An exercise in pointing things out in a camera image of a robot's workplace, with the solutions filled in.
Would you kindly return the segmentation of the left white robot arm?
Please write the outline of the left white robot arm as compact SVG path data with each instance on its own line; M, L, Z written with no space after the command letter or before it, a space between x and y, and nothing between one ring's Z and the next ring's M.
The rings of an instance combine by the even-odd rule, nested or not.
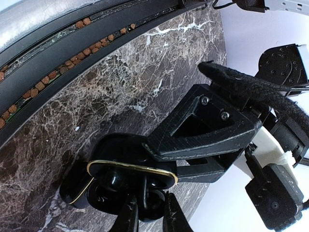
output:
M148 136L159 161L212 157L227 169L241 154L254 184L294 181L309 147L309 117L293 101L309 86L299 46L265 51L255 76L212 61L198 65L211 85L194 85Z

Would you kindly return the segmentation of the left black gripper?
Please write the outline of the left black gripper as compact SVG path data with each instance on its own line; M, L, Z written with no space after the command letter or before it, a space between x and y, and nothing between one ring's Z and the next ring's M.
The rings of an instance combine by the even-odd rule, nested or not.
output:
M309 148L309 134L287 113L265 104L244 104L247 109L256 113L263 126L279 142L284 152L291 151L292 166L296 167Z

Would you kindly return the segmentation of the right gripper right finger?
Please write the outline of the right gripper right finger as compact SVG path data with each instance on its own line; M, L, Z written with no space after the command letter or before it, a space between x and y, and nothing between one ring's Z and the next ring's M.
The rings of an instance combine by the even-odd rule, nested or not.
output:
M167 192L164 216L163 216L163 232L193 232L190 227L176 196Z

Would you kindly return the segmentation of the black charging case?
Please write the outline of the black charging case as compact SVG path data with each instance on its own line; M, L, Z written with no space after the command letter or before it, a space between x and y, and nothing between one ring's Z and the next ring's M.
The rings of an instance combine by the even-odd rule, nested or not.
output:
M77 161L60 185L66 204L91 206L118 215L130 196L137 199L139 220L163 217L165 190L178 182L174 161L157 161L145 136L112 133L102 136L89 161Z

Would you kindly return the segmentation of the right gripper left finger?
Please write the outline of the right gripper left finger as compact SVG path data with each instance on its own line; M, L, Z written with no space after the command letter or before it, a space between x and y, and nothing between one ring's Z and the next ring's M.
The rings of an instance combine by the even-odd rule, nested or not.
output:
M129 195L110 232L137 232L138 228L139 212L137 198L135 195Z

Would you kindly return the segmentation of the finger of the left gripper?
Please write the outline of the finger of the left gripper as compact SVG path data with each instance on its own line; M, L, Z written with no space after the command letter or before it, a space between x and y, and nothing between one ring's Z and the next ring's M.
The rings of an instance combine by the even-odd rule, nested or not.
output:
M239 111L207 84L193 85L147 137L144 147L157 161L192 160L244 149L261 120Z
M214 183L232 165L232 153L176 161L179 183Z

